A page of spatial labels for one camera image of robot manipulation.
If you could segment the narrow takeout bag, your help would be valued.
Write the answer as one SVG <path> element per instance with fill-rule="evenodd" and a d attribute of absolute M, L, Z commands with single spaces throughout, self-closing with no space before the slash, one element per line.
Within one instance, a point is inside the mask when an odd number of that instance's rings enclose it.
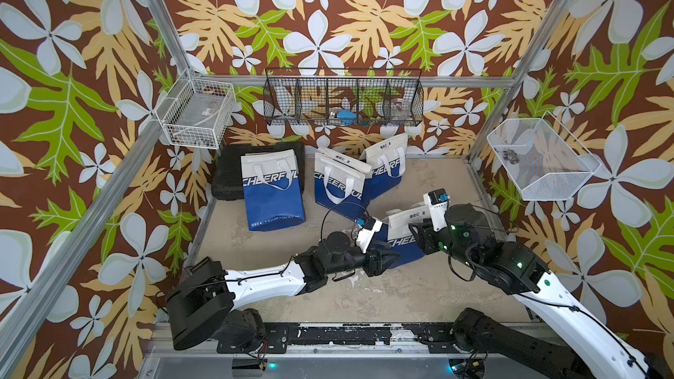
<path fill-rule="evenodd" d="M 314 156 L 314 197 L 317 205 L 346 219 L 361 219 L 370 203 L 365 190 L 372 166 L 332 149 L 321 148 Z"/>

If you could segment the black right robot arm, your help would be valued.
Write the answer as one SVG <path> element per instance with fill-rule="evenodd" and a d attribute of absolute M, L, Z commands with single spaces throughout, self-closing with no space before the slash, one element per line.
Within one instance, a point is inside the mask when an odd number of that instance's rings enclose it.
<path fill-rule="evenodd" d="M 525 305 L 562 340 L 551 344 L 465 309 L 452 326 L 454 345 L 502 354 L 549 378 L 662 378 L 658 365 L 591 314 L 534 251 L 497 240 L 484 214 L 452 205 L 439 189 L 425 196 L 429 216 L 409 230 L 424 254 L 443 252 Z"/>

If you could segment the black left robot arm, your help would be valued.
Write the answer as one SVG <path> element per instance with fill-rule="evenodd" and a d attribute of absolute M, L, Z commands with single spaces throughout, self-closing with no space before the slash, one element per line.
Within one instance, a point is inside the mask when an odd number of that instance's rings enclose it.
<path fill-rule="evenodd" d="M 173 348 L 186 350 L 212 338 L 242 306 L 312 293 L 325 286 L 330 275 L 342 272 L 362 270 L 378 277 L 399 259 L 390 249 L 363 250 L 342 232 L 330 233 L 284 265 L 261 270 L 224 270 L 207 257 L 165 298 Z"/>

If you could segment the white mesh bin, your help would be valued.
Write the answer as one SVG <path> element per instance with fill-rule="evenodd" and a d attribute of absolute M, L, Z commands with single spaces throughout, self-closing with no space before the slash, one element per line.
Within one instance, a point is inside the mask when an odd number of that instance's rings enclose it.
<path fill-rule="evenodd" d="M 524 201 L 573 198 L 601 166 L 600 158 L 550 112 L 506 119 L 487 141 Z"/>

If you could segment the black plastic tool case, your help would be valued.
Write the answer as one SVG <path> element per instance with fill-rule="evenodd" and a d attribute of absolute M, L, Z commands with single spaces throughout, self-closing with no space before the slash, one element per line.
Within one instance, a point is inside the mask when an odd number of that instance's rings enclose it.
<path fill-rule="evenodd" d="M 212 196 L 217 200 L 236 201 L 244 198 L 240 158 L 245 154 L 264 154 L 292 150 L 298 159 L 300 191 L 305 189 L 305 145 L 301 142 L 277 142 L 255 147 L 249 144 L 222 145 L 219 162 L 212 178 Z"/>

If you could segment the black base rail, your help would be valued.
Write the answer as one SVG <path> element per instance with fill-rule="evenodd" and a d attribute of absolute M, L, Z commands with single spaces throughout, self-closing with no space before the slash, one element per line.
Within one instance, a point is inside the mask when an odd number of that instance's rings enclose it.
<path fill-rule="evenodd" d="M 220 354 L 288 354 L 296 347 L 338 349 L 420 346 L 430 354 L 458 353 L 451 322 L 421 323 L 290 323 L 260 326 L 225 325 L 214 333 Z"/>

